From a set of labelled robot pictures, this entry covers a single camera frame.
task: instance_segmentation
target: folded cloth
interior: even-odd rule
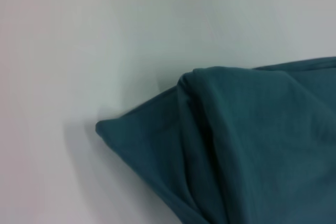
[[[336,223],[336,57],[195,69],[96,131],[182,223]]]

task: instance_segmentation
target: white background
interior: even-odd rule
[[[179,223],[96,136],[196,67],[336,54],[335,0],[0,0],[0,223]]]

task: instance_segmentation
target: teal fabric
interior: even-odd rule
[[[186,224],[336,223],[336,57],[213,67],[97,133]]]

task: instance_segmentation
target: white surface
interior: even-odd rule
[[[94,133],[212,65],[336,54],[335,0],[0,0],[0,223],[178,223]]]

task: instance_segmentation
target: dark green cloth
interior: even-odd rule
[[[96,130],[182,223],[336,223],[336,57],[195,69]]]

